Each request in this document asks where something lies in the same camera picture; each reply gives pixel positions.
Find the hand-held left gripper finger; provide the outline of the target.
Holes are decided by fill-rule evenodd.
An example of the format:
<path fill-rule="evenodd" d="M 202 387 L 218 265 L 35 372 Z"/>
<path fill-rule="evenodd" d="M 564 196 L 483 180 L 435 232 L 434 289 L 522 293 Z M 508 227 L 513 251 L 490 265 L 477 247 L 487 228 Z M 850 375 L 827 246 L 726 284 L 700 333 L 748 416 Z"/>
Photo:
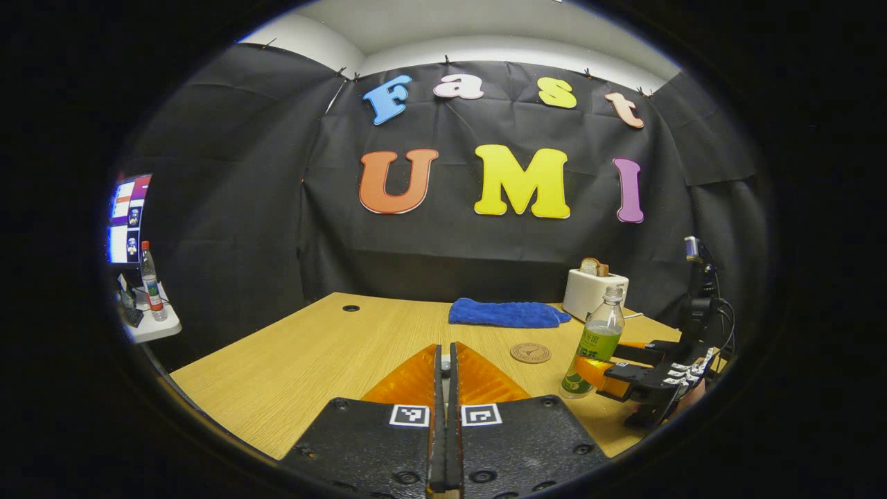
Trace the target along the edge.
<path fill-rule="evenodd" d="M 327 402 L 282 460 L 367 498 L 430 498 L 446 476 L 441 347 L 431 344 L 358 399 Z"/>
<path fill-rule="evenodd" d="M 463 343 L 450 345 L 447 484 L 462 498 L 530 498 L 608 457 L 555 394 L 529 395 Z"/>

